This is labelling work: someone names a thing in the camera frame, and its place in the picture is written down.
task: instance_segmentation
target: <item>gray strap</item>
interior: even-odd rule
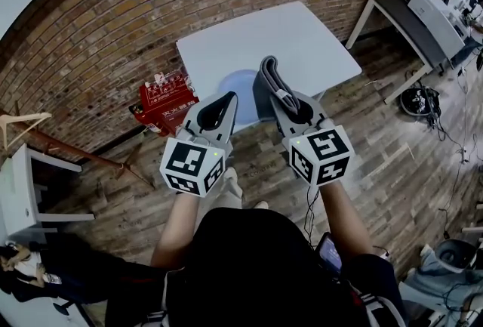
[[[300,108],[299,100],[294,96],[290,87],[281,79],[277,72],[277,65],[278,61],[274,56],[265,57],[260,64],[260,80],[287,110],[296,114]]]

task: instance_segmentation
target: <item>blue jeans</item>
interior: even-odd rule
[[[460,65],[468,56],[475,50],[475,48],[481,47],[481,44],[475,41],[472,37],[468,37],[465,40],[465,46],[456,53],[456,55],[451,59],[453,66]]]

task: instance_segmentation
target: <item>white marker cube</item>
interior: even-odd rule
[[[354,149],[342,125],[289,141],[290,166],[309,184],[321,186],[346,173]]]
[[[171,189],[205,197],[225,171],[225,150],[170,137],[159,171]]]

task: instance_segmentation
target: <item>black sleeve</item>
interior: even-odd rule
[[[392,264],[376,255],[361,255],[342,267],[342,278],[351,282],[363,294],[382,296],[390,300],[406,320]]]

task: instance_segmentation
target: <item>smartphone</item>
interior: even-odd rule
[[[319,257],[319,263],[330,273],[335,276],[340,275],[342,269],[342,261],[340,260],[339,253],[335,247],[334,241],[332,241],[331,234],[325,232],[320,242],[315,249]]]

